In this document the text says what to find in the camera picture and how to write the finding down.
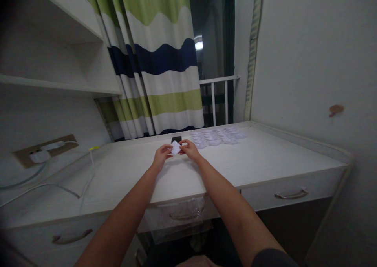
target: wall socket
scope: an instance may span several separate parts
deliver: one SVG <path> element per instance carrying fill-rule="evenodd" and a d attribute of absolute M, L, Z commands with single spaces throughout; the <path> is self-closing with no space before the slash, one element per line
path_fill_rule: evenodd
<path fill-rule="evenodd" d="M 66 135 L 64 137 L 60 137 L 58 139 L 54 139 L 45 143 L 41 143 L 38 145 L 34 145 L 25 149 L 21 149 L 18 151 L 13 152 L 13 155 L 16 156 L 18 161 L 24 166 L 25 169 L 33 167 L 36 165 L 31 159 L 30 159 L 30 154 L 33 154 L 37 151 L 41 151 L 41 147 L 52 144 L 58 141 L 76 141 L 75 136 L 73 134 L 71 135 Z M 70 149 L 73 149 L 75 147 L 78 147 L 79 145 L 76 143 L 67 143 L 59 148 L 51 149 L 48 152 L 50 153 L 51 157 L 58 156 L 61 153 L 64 153 L 65 151 L 68 151 Z"/>

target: shirt sleeve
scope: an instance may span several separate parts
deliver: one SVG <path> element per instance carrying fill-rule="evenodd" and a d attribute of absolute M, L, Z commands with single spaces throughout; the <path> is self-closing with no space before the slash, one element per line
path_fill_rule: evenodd
<path fill-rule="evenodd" d="M 264 249 L 255 256 L 251 267 L 298 267 L 298 265 L 280 250 Z"/>

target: hand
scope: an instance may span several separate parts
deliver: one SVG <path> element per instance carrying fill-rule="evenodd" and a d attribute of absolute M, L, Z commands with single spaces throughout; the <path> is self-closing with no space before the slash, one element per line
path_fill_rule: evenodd
<path fill-rule="evenodd" d="M 153 163 L 150 167 L 158 172 L 161 172 L 165 160 L 173 157 L 173 155 L 168 155 L 172 151 L 172 149 L 173 147 L 171 144 L 165 144 L 157 149 L 156 154 L 154 155 Z"/>
<path fill-rule="evenodd" d="M 179 142 L 181 144 L 180 149 L 181 151 L 179 154 L 187 154 L 187 156 L 193 160 L 195 163 L 197 163 L 201 158 L 203 158 L 198 149 L 196 148 L 195 144 L 189 141 L 188 139 L 184 139 Z"/>

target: person's right hand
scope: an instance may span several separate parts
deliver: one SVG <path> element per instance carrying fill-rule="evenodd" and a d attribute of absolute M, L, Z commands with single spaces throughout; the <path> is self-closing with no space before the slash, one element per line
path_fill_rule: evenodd
<path fill-rule="evenodd" d="M 198 149 L 196 148 L 195 144 L 188 139 L 184 139 L 179 142 L 181 151 L 179 154 L 187 154 L 187 156 L 197 163 L 201 158 L 203 158 Z"/>

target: finger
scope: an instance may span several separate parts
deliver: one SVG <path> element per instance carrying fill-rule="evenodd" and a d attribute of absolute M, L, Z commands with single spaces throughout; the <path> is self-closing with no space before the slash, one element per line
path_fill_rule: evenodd
<path fill-rule="evenodd" d="M 182 143 L 187 143 L 188 145 L 190 145 L 191 141 L 188 140 L 188 139 L 184 139 L 184 140 L 182 140 L 182 141 L 179 142 L 179 144 L 182 144 Z"/>
<path fill-rule="evenodd" d="M 173 150 L 173 148 L 168 148 L 165 150 L 165 152 L 163 152 L 165 155 L 168 155 L 169 153 L 171 153 Z"/>
<path fill-rule="evenodd" d="M 172 145 L 171 144 L 164 144 L 158 150 L 160 150 L 161 152 L 164 152 L 169 147 L 172 147 Z"/>
<path fill-rule="evenodd" d="M 188 147 L 186 147 L 186 146 L 180 146 L 179 148 L 180 148 L 181 151 L 183 151 L 183 152 L 186 152 L 186 150 L 188 149 Z"/>

